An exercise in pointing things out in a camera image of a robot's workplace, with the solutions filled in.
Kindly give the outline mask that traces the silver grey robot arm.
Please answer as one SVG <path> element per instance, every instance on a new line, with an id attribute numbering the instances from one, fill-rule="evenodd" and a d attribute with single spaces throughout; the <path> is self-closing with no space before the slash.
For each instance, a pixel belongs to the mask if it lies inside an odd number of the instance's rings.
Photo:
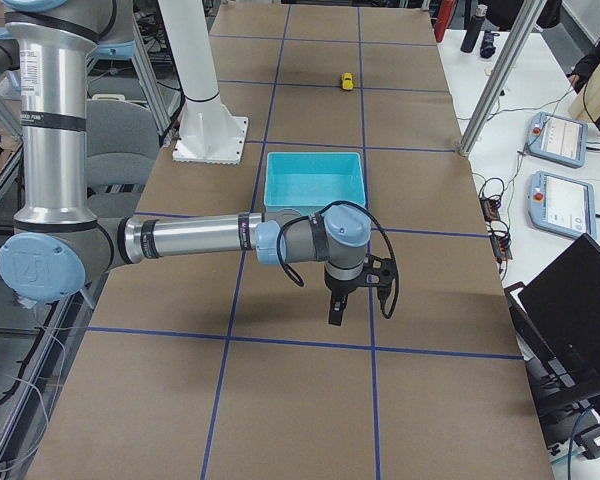
<path id="1" fill-rule="evenodd" d="M 328 320 L 342 321 L 348 295 L 368 283 L 369 216 L 339 200 L 307 216 L 290 210 L 191 220 L 99 219 L 88 207 L 87 61 L 102 48 L 132 53 L 128 1 L 9 1 L 5 24 L 19 45 L 25 204 L 0 249 L 0 275 L 21 297 L 54 302 L 94 278 L 145 259 L 254 251 L 292 272 L 325 268 Z"/>

